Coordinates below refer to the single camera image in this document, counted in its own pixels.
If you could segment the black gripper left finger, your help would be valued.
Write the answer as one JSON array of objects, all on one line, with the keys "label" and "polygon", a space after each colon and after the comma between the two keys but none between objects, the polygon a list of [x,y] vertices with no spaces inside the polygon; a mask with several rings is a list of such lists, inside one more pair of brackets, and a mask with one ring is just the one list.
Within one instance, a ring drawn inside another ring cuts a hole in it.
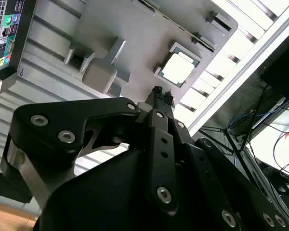
[{"label": "black gripper left finger", "polygon": [[44,209],[63,184],[135,151],[148,159],[148,200],[160,211],[174,213],[178,205],[174,138],[162,90],[154,87],[139,104],[121,97],[17,108],[1,161],[5,177]]}]

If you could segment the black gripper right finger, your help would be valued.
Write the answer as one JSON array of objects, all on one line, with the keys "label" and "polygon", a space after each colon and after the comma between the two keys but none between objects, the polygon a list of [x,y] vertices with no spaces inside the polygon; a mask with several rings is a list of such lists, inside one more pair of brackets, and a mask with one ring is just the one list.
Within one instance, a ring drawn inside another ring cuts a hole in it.
[{"label": "black gripper right finger", "polygon": [[289,231],[289,217],[268,199],[254,177],[244,176],[206,138],[192,140],[185,125],[173,116],[173,96],[163,101],[174,138],[178,164],[180,208],[201,231]]}]

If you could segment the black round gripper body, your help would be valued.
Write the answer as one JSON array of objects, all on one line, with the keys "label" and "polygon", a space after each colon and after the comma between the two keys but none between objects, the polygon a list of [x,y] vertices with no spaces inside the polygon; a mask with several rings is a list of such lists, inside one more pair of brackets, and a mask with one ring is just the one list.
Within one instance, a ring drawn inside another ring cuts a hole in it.
[{"label": "black round gripper body", "polygon": [[213,211],[193,163],[206,161],[201,149],[177,166],[179,207],[174,216],[147,197],[148,159],[131,152],[63,184],[49,198],[38,231],[220,231],[222,218]]}]

